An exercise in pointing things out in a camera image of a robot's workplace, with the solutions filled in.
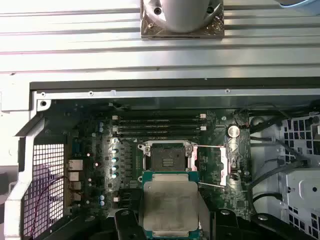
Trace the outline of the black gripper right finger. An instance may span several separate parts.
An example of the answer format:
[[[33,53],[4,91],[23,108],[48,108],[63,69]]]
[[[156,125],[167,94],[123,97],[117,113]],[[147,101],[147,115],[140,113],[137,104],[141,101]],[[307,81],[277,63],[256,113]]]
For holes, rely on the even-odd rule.
[[[309,235],[268,213],[245,220],[229,209],[219,209],[212,220],[213,240],[308,240]]]

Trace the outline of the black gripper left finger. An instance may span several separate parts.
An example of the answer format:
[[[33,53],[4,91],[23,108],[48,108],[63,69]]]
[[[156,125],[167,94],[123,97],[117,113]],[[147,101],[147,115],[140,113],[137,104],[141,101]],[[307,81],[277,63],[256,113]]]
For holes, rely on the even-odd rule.
[[[47,240],[146,240],[142,226],[130,209],[119,209],[105,219],[77,217],[53,231]]]

